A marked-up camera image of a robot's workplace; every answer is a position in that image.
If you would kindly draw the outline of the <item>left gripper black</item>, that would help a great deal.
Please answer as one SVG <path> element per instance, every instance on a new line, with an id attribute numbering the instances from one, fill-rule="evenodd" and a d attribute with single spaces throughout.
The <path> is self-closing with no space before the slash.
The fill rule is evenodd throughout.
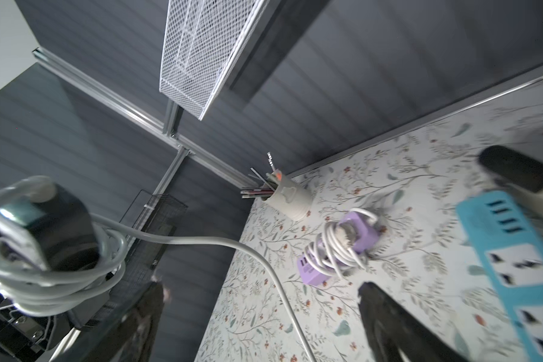
<path id="1" fill-rule="evenodd" d="M 37 361 L 53 348 L 52 318 L 33 318 L 0 294 L 0 361 Z"/>

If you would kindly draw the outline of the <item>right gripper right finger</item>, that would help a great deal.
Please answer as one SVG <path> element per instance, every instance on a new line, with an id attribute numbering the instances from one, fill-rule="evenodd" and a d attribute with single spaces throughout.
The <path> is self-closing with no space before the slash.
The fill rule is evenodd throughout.
<path id="1" fill-rule="evenodd" d="M 358 289 L 358 308 L 376 361 L 465 361 L 373 282 Z"/>

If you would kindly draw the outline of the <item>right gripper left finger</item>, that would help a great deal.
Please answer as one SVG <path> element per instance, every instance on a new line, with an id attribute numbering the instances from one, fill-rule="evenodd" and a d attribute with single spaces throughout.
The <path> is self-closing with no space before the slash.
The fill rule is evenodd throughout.
<path id="1" fill-rule="evenodd" d="M 89 333 L 83 360 L 148 361 L 163 308 L 162 283 L 149 282 Z"/>

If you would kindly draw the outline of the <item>purple power strip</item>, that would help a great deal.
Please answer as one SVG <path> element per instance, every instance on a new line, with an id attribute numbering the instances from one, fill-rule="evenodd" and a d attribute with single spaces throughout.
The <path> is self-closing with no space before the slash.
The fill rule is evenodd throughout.
<path id="1" fill-rule="evenodd" d="M 330 278 L 366 271 L 368 252 L 379 241 L 378 223 L 379 217 L 363 208 L 352 208 L 337 222 L 325 222 L 297 260 L 302 282 L 317 287 Z"/>

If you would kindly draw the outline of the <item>teal power strip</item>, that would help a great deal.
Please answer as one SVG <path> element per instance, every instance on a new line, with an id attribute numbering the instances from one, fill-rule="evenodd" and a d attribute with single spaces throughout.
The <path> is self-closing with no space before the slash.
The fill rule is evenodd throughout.
<path id="1" fill-rule="evenodd" d="M 531 361 L 543 361 L 543 237 L 514 199 L 492 191 L 456 213 Z"/>

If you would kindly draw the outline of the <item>black power strip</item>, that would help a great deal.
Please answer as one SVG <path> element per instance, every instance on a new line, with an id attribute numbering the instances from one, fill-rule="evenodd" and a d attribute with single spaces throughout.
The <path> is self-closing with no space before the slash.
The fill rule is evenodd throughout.
<path id="1" fill-rule="evenodd" d="M 0 236 L 23 260 L 42 271 L 79 271 L 99 261 L 86 206 L 59 185 L 46 202 L 22 196 L 0 206 Z"/>

